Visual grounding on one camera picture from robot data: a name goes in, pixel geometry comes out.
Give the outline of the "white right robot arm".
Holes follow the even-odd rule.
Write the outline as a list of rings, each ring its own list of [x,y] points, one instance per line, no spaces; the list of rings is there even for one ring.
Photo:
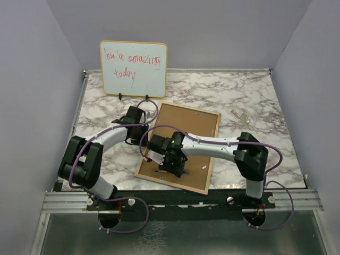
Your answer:
[[[211,138],[179,131],[170,138],[153,135],[146,159],[156,162],[162,171],[181,177],[185,162],[194,156],[234,162],[246,179],[245,204],[255,208],[263,202],[268,149],[253,135],[242,132],[236,138]]]

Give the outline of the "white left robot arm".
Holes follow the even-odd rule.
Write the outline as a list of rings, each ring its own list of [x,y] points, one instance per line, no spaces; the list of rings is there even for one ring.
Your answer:
[[[66,147],[58,176],[98,196],[103,208],[113,209],[117,205],[117,187],[100,175],[103,154],[118,143],[127,143],[128,139],[131,145],[138,146],[141,142],[145,147],[148,138],[141,138],[148,129],[146,112],[131,106],[126,115],[113,120],[103,131],[87,138],[73,136]]]

